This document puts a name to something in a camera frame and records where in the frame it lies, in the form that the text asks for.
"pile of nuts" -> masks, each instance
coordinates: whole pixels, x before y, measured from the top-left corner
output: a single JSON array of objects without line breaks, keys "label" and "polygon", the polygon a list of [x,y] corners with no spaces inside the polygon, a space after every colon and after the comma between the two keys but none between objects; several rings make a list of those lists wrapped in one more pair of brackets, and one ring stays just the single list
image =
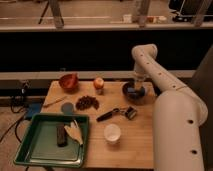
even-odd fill
[{"label": "pile of nuts", "polygon": [[76,109],[84,110],[93,106],[96,110],[99,108],[99,102],[95,97],[83,96],[78,99],[76,103]]}]

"brown food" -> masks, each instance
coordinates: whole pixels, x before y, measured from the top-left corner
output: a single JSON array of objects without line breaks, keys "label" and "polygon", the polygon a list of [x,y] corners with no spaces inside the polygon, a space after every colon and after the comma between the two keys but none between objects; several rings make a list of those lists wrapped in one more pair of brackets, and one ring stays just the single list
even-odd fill
[{"label": "brown food", "polygon": [[57,125],[57,145],[59,147],[64,147],[67,145],[67,136],[64,130],[64,124],[59,123]]},{"label": "brown food", "polygon": [[76,109],[78,109],[78,110],[88,109],[92,106],[95,109],[98,109],[99,108],[99,102],[95,97],[83,96],[83,97],[78,99],[75,106],[76,106]]}]

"black wall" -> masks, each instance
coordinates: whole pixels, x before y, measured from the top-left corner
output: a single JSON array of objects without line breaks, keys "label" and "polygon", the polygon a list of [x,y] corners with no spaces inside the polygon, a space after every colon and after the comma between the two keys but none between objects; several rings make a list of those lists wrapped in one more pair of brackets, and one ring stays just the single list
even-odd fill
[{"label": "black wall", "polygon": [[167,69],[196,69],[212,29],[0,33],[0,72],[132,70],[131,49],[155,43]]}]

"round object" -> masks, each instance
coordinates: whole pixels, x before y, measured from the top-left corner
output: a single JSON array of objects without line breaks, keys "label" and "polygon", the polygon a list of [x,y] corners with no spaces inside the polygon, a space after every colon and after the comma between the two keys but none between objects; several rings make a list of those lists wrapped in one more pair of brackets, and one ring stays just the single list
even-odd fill
[{"label": "round object", "polygon": [[116,124],[109,124],[104,129],[104,137],[109,144],[116,144],[121,136],[121,129]]},{"label": "round object", "polygon": [[159,16],[158,22],[165,23],[167,21],[167,18],[165,16]]},{"label": "round object", "polygon": [[73,114],[73,113],[74,113],[74,106],[73,106],[73,104],[70,103],[70,102],[64,103],[64,104],[61,106],[61,111],[62,111],[64,114]]},{"label": "round object", "polygon": [[77,73],[66,74],[59,79],[59,85],[66,91],[75,89],[78,85]]},{"label": "round object", "polygon": [[102,89],[104,87],[104,80],[101,77],[97,77],[93,81],[93,85],[96,89]]},{"label": "round object", "polygon": [[122,92],[130,100],[139,100],[146,95],[147,91],[143,86],[136,90],[134,82],[127,82],[123,85]]}]

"floor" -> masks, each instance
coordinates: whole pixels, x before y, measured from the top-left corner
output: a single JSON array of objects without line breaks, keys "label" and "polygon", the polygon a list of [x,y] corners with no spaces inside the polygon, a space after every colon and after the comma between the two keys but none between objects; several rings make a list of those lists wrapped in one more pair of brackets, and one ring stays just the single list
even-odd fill
[{"label": "floor", "polygon": [[[163,15],[167,18],[166,23],[173,23],[168,3],[169,0],[152,0],[148,15]],[[122,23],[124,15],[134,13],[132,0],[60,0],[59,5],[65,25],[118,24]],[[50,8],[43,22],[38,24],[45,6],[45,0],[0,0],[0,26],[53,25]]]},{"label": "floor", "polygon": [[[11,108],[8,105],[2,105],[0,102],[0,138],[4,132],[16,122],[24,113],[25,110],[22,110],[20,113],[13,113]],[[17,135],[20,139],[23,138],[24,132],[29,124],[29,121],[22,121],[17,129]],[[24,171],[26,167],[18,166],[13,163],[17,148],[20,145],[19,141],[15,136],[15,126],[8,132],[2,141],[0,141],[0,171]],[[65,169],[65,168],[53,168],[54,171],[145,171],[143,169]],[[29,167],[29,171],[45,171],[43,167]]]}]

